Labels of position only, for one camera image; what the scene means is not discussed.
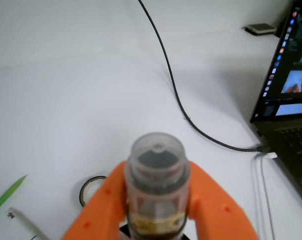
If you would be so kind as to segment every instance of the laptop screen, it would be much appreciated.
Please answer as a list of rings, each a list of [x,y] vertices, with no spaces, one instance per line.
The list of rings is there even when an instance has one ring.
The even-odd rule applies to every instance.
[[[252,122],[302,116],[302,7],[293,7]]]

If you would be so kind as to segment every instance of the green pen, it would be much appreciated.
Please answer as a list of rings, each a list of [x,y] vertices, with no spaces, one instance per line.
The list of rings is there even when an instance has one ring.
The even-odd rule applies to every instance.
[[[14,193],[14,191],[21,185],[23,180],[26,178],[26,175],[21,177],[18,181],[13,183],[11,187],[9,187],[8,190],[5,191],[5,193],[0,197],[0,207],[1,205]]]

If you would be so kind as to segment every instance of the orange plastic holder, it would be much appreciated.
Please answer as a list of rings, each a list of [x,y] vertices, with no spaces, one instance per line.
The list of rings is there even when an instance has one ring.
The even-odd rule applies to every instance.
[[[190,162],[188,216],[199,240],[257,240],[250,221],[236,202],[200,167]],[[94,194],[62,240],[119,240],[126,215],[125,162]]]

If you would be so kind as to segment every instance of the label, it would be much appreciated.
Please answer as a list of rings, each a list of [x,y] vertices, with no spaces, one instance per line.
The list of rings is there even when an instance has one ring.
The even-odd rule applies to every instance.
[[[158,235],[177,232],[184,223],[185,213],[179,213],[162,219],[150,218],[137,214],[132,215],[131,218],[136,231],[140,234]]]

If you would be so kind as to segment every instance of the white cable end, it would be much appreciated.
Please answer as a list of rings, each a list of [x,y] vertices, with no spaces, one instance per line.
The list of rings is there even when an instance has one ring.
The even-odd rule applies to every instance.
[[[269,152],[267,156],[271,159],[276,159],[278,157],[276,152]]]

